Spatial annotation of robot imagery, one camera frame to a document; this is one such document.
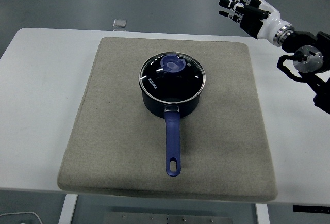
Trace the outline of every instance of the lid knob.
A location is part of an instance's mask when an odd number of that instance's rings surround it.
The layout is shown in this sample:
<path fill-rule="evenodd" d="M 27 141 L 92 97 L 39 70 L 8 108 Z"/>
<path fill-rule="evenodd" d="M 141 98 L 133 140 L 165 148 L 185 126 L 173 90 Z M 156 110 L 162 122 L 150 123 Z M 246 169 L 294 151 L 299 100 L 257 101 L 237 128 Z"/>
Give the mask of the lid knob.
<path fill-rule="evenodd" d="M 176 54 L 168 54 L 161 59 L 160 66 L 168 73 L 177 73 L 185 68 L 186 61 Z"/>

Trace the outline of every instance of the gray cushion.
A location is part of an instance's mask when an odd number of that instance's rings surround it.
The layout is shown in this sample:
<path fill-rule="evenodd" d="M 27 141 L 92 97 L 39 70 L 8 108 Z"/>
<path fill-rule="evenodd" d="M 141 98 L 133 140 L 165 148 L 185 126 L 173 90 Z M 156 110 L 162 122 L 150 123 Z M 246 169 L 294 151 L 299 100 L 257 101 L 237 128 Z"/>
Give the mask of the gray cushion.
<path fill-rule="evenodd" d="M 206 85 L 181 119 L 181 174 L 165 170 L 165 122 L 144 106 L 138 75 L 162 52 L 201 63 Z M 104 38 L 58 174 L 66 191 L 269 201 L 274 170 L 248 47 L 216 41 Z"/>

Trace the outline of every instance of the pot lid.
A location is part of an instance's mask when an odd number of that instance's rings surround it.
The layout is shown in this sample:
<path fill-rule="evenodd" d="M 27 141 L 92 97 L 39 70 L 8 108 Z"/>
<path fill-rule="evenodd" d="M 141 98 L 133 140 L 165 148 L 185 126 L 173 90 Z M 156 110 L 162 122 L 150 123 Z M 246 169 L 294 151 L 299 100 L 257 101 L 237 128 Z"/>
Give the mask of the pot lid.
<path fill-rule="evenodd" d="M 141 89 L 149 97 L 167 104 L 197 97 L 205 85 L 205 72 L 192 57 L 166 52 L 147 60 L 139 75 Z"/>

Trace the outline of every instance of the lid rim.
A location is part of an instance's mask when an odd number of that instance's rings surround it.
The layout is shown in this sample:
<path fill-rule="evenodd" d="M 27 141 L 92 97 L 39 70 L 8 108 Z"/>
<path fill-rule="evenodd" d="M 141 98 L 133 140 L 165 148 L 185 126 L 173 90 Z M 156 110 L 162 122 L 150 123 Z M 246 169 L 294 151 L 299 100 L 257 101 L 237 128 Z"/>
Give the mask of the lid rim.
<path fill-rule="evenodd" d="M 145 70 L 145 68 L 146 68 L 146 66 L 147 66 L 147 64 L 148 64 L 148 62 L 149 62 L 150 60 L 153 60 L 153 59 L 155 59 L 155 58 L 161 56 L 161 55 L 166 55 L 166 54 L 176 54 L 176 55 L 181 56 L 181 57 L 183 57 L 183 58 L 188 58 L 188 59 L 192 60 L 194 63 L 196 63 L 196 65 L 198 66 L 200 72 L 202 73 L 202 76 L 203 76 L 203 82 L 202 82 L 202 85 L 201 85 L 200 89 L 198 90 L 198 92 L 197 92 L 194 96 L 192 96 L 192 97 L 190 97 L 190 98 L 188 98 L 188 99 L 186 99 L 186 100 L 183 100 L 183 101 L 178 101 L 178 102 L 167 102 L 167 101 L 160 100 L 160 99 L 154 97 L 153 95 L 151 95 L 151 94 L 146 90 L 146 88 L 144 87 L 144 85 L 143 85 L 143 83 L 142 83 L 142 74 L 143 74 L 143 72 L 144 72 L 144 70 Z M 203 88 L 204 88 L 204 86 L 205 86 L 205 82 L 206 82 L 206 75 L 205 75 L 205 71 L 204 71 L 202 65 L 201 65 L 197 60 L 195 60 L 194 58 L 192 58 L 191 56 L 186 55 L 186 54 L 183 54 L 183 53 L 180 53 L 180 52 L 164 52 L 164 53 L 160 53 L 160 54 L 158 54 L 158 55 L 155 55 L 155 56 L 149 58 L 149 59 L 143 64 L 143 66 L 141 67 L 140 73 L 139 73 L 139 85 L 140 85 L 140 88 L 142 89 L 142 91 L 143 91 L 147 96 L 149 96 L 150 98 L 152 98 L 153 100 L 156 100 L 157 102 L 160 102 L 160 103 L 163 103 L 163 104 L 183 104 L 183 103 L 186 103 L 186 102 L 189 102 L 189 101 L 195 99 L 196 97 L 198 97 L 198 96 L 201 94 L 201 92 L 202 92 L 202 90 L 203 90 Z"/>

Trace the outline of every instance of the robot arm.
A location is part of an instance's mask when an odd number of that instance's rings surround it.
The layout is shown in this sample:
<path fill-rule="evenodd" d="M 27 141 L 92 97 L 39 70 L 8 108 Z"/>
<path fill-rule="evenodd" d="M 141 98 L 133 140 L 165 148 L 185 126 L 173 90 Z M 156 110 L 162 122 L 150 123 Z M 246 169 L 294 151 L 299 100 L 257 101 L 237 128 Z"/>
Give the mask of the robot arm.
<path fill-rule="evenodd" d="M 319 32 L 295 32 L 294 27 L 280 18 L 280 13 L 265 0 L 220 0 L 219 5 L 231 13 L 219 11 L 256 39 L 266 39 L 293 56 L 281 56 L 277 67 L 290 79 L 307 83 L 316 93 L 315 106 L 330 114 L 330 79 L 324 82 L 316 73 L 330 70 L 330 35 Z M 300 77 L 284 66 L 292 60 Z"/>
<path fill-rule="evenodd" d="M 280 13 L 264 0 L 220 0 L 219 5 L 233 11 L 229 14 L 219 11 L 240 24 L 240 27 L 256 39 L 267 39 L 274 46 L 282 45 L 285 34 L 294 27 L 280 18 Z"/>

